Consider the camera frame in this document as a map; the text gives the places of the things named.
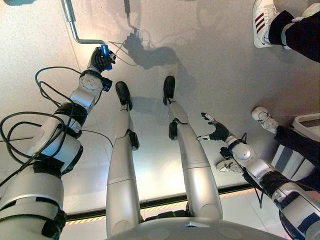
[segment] metal rod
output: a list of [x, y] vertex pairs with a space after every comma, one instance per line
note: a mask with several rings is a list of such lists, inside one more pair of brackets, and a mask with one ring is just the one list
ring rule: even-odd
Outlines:
[[70, 29], [74, 40], [79, 44], [101, 44], [105, 45], [106, 43], [103, 40], [97, 39], [80, 39], [77, 34], [77, 29], [75, 25], [76, 17], [74, 13], [74, 8], [72, 7], [71, 0], [61, 0], [62, 8], [65, 15], [65, 20], [69, 22]]

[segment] red stripes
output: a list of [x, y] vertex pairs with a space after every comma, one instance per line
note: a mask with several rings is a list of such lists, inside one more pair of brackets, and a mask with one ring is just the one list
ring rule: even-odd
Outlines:
[[262, 24], [262, 25], [258, 28], [258, 30], [256, 31], [256, 33], [258, 34], [258, 32], [259, 32], [264, 26], [265, 26], [265, 24]]
[[261, 21], [258, 22], [255, 27], [257, 28], [263, 21], [264, 21], [264, 19], [261, 19]]
[[264, 15], [264, 13], [261, 13], [261, 14], [255, 19], [255, 22], [257, 22], [263, 15]]
[[256, 23], [255, 28], [257, 29], [258, 26], [260, 25], [260, 27], [256, 30], [256, 34], [258, 34], [258, 33], [260, 32], [260, 30], [265, 26], [265, 23], [264, 23], [265, 18], [264, 18], [263, 16], [264, 16], [264, 13], [262, 12], [262, 13], [255, 19], [255, 23]]

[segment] black wire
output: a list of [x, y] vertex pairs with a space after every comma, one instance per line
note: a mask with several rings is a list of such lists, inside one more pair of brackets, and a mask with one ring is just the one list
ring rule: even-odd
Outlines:
[[97, 103], [99, 102], [100, 98], [101, 98], [101, 94], [102, 94], [102, 91], [100, 92], [99, 96], [98, 96], [98, 99], [95, 101], [94, 105], [97, 105]]
[[[7, 136], [6, 136], [6, 138], [7, 138], [7, 140], [8, 140], [9, 142], [10, 142], [10, 137], [11, 137], [11, 134], [12, 134], [13, 130], [14, 130], [17, 126], [22, 125], [22, 124], [27, 124], [27, 125], [32, 125], [32, 126], [36, 126], [36, 127], [41, 127], [40, 124], [37, 124], [37, 123], [34, 123], [34, 122], [30, 122], [30, 121], [21, 121], [21, 122], [18, 122], [18, 123], [16, 123], [15, 125], [13, 125], [13, 127], [11, 127], [11, 129], [9, 130], [9, 132], [8, 132], [8, 134], [7, 134]], [[7, 149], [8, 153], [9, 153], [9, 155], [10, 155], [17, 163], [19, 163], [19, 164], [24, 164], [23, 161], [21, 161], [19, 158], [17, 158], [17, 157], [14, 155], [14, 153], [12, 152], [12, 149], [10, 148], [9, 144], [6, 145], [6, 149]]]
[[[22, 111], [22, 112], [16, 112], [16, 113], [13, 113], [9, 116], [6, 116], [4, 119], [2, 119], [2, 121], [0, 122], [0, 135], [1, 137], [3, 138], [4, 142], [7, 144], [7, 146], [9, 146], [12, 150], [14, 150], [17, 154], [25, 157], [25, 158], [31, 158], [31, 156], [29, 155], [26, 155], [24, 154], [23, 152], [20, 152], [18, 149], [16, 149], [11, 143], [10, 143], [10, 140], [6, 138], [5, 134], [4, 134], [4, 131], [3, 131], [3, 125], [5, 123], [6, 120], [12, 118], [12, 117], [15, 117], [15, 116], [18, 116], [18, 115], [24, 115], [24, 114], [30, 114], [30, 115], [42, 115], [42, 116], [47, 116], [47, 117], [52, 117], [52, 118], [55, 118], [57, 120], [60, 121], [62, 127], [60, 127], [58, 133], [52, 137], [52, 139], [50, 141], [48, 141], [48, 143], [46, 144], [46, 146], [49, 146], [49, 144], [51, 144], [54, 140], [56, 140], [56, 138], [62, 133], [62, 131], [64, 130], [64, 126], [65, 126], [65, 123], [64, 121], [58, 117], [58, 116], [55, 116], [53, 114], [49, 114], [49, 113], [44, 113], [44, 112], [37, 112], [37, 111]], [[48, 157], [44, 157], [43, 159], [47, 159], [47, 158], [51, 158], [53, 156], [56, 155], [56, 153], [54, 153], [53, 155], [51, 156], [48, 156]]]
[[114, 145], [112, 144], [112, 142], [111, 142], [110, 138], [109, 138], [109, 137], [107, 137], [106, 135], [104, 135], [104, 134], [102, 134], [102, 133], [100, 133], [100, 132], [97, 132], [97, 131], [91, 131], [91, 130], [82, 130], [82, 132], [90, 132], [90, 133], [99, 134], [99, 135], [101, 135], [101, 136], [105, 137], [106, 139], [108, 139], [108, 141], [110, 142], [110, 144], [111, 144], [112, 148], [114, 148]]
[[33, 136], [28, 136], [28, 137], [22, 137], [22, 138], [16, 138], [16, 139], [10, 139], [10, 142], [12, 141], [19, 141], [19, 140], [26, 140], [26, 139], [33, 139]]
[[49, 139], [49, 141], [37, 152], [34, 153], [33, 156], [31, 156], [28, 161], [26, 161], [25, 163], [23, 163], [21, 160], [19, 160], [18, 158], [13, 158], [15, 160], [18, 160], [18, 162], [20, 161], [20, 163], [23, 163], [22, 166], [16, 170], [15, 172], [13, 172], [11, 175], [9, 175], [5, 180], [3, 180], [1, 183], [0, 183], [0, 187], [3, 186], [9, 179], [11, 179], [13, 176], [15, 176], [16, 174], [18, 174], [19, 172], [21, 172], [23, 169], [25, 169], [27, 166], [29, 166], [33, 160], [35, 160], [39, 155], [40, 153], [46, 149], [54, 140], [56, 140], [56, 138], [58, 136], [60, 136], [60, 134], [63, 132], [63, 135], [62, 135], [62, 138], [61, 138], [61, 141], [60, 141], [60, 144], [57, 148], [57, 150], [50, 156], [44, 156], [44, 157], [41, 157], [41, 158], [37, 158], [37, 159], [41, 159], [41, 160], [44, 160], [44, 159], [49, 159], [49, 158], [52, 158], [54, 157], [56, 154], [58, 154], [58, 152], [60, 151], [64, 141], [65, 141], [65, 138], [66, 138], [66, 135], [67, 135], [67, 129], [70, 125], [70, 122], [71, 122], [71, 119], [72, 119], [72, 115], [73, 115], [73, 112], [74, 112], [74, 106], [75, 106], [75, 103], [70, 99], [68, 98], [67, 96], [65, 96], [64, 94], [62, 94], [61, 92], [57, 91], [56, 89], [54, 89], [52, 86], [50, 86], [49, 84], [47, 84], [46, 82], [44, 81], [38, 81], [38, 75], [44, 71], [44, 70], [48, 70], [48, 69], [69, 69], [69, 70], [72, 70], [78, 74], [81, 74], [81, 72], [73, 69], [73, 68], [70, 68], [70, 67], [66, 67], [66, 66], [51, 66], [51, 67], [45, 67], [45, 68], [42, 68], [40, 69], [39, 71], [36, 72], [35, 76], [34, 76], [34, 79], [35, 79], [35, 82], [37, 84], [37, 86], [39, 87], [40, 89], [40, 94], [45, 98], [45, 99], [48, 99], [50, 100], [54, 105], [56, 105], [58, 108], [60, 107], [60, 103], [58, 101], [55, 101], [53, 100], [47, 93], [46, 91], [42, 88], [41, 84], [44, 84], [46, 85], [48, 88], [50, 88], [51, 90], [53, 90], [55, 93], [57, 93], [58, 95], [64, 97], [65, 99], [67, 99], [68, 101], [70, 101], [70, 103], [72, 104], [72, 108], [71, 108], [71, 111], [70, 111], [70, 116], [69, 116], [69, 119], [67, 121], [67, 124], [64, 123], [64, 121], [53, 115], [53, 114], [48, 114], [48, 113], [43, 113], [43, 112], [32, 112], [32, 111], [24, 111], [24, 112], [18, 112], [18, 113], [14, 113], [14, 114], [11, 114], [7, 117], [5, 117], [1, 122], [0, 122], [0, 135], [1, 137], [3, 138], [3, 142], [5, 142], [7, 144], [7, 147], [10, 148], [10, 150], [14, 150], [16, 153], [20, 154], [21, 156], [27, 156], [27, 157], [30, 157], [22, 152], [20, 152], [19, 150], [17, 150], [14, 146], [12, 146], [12, 144], [10, 144], [10, 136], [13, 132], [13, 130], [21, 125], [21, 124], [30, 124], [30, 122], [19, 122], [17, 124], [15, 124], [11, 129], [10, 129], [10, 133], [8, 134], [9, 138], [6, 138], [4, 132], [3, 132], [3, 124], [6, 120], [8, 120], [9, 118], [12, 118], [14, 116], [17, 116], [17, 115], [22, 115], [22, 114], [35, 114], [35, 115], [43, 115], [43, 116], [48, 116], [48, 117], [52, 117], [52, 118], [55, 118], [57, 120], [59, 120], [61, 122], [61, 126], [60, 128], [58, 127], [58, 133], [56, 134], [53, 134], [51, 136], [51, 138]]
[[49, 67], [44, 67], [42, 69], [40, 69], [39, 71], [36, 72], [36, 74], [34, 75], [34, 79], [36, 84], [38, 85], [39, 89], [40, 89], [40, 94], [45, 98], [50, 100], [54, 105], [56, 105], [58, 108], [60, 107], [61, 103], [58, 101], [53, 100], [47, 93], [46, 91], [42, 88], [41, 84], [44, 83], [43, 81], [38, 81], [38, 75], [48, 69], [68, 69], [68, 70], [72, 70], [78, 74], [81, 74], [81, 72], [71, 68], [71, 67], [67, 67], [67, 66], [49, 66]]

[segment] shoe lace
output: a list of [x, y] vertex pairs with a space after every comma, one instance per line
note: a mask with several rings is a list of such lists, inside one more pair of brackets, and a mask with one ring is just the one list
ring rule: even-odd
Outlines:
[[271, 22], [275, 19], [275, 17], [278, 15], [277, 9], [273, 4], [269, 4], [265, 6], [267, 11], [267, 19], [265, 21], [265, 25], [270, 25]]
[[229, 164], [225, 163], [224, 166], [220, 169], [220, 172], [223, 168], [225, 168], [225, 171], [223, 171], [223, 172], [230, 172], [231, 171], [231, 172], [235, 172], [235, 173], [242, 173], [242, 171], [238, 169], [238, 164], [237, 163], [235, 164], [233, 161], [229, 162]]
[[[266, 114], [265, 119], [260, 119], [260, 114]], [[262, 125], [271, 118], [270, 114], [265, 111], [260, 112], [258, 117], [259, 117], [258, 122], [261, 123]]]

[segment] black pants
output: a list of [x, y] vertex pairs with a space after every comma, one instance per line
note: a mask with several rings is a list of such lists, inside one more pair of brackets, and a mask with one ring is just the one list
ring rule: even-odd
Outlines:
[[300, 153], [315, 166], [309, 176], [298, 182], [320, 191], [320, 142], [301, 136], [284, 126], [277, 127], [274, 139], [281, 145]]
[[[273, 45], [283, 45], [281, 33], [294, 17], [287, 11], [281, 12], [272, 21], [269, 41]], [[296, 22], [285, 32], [286, 44], [298, 53], [320, 63], [320, 12]]]

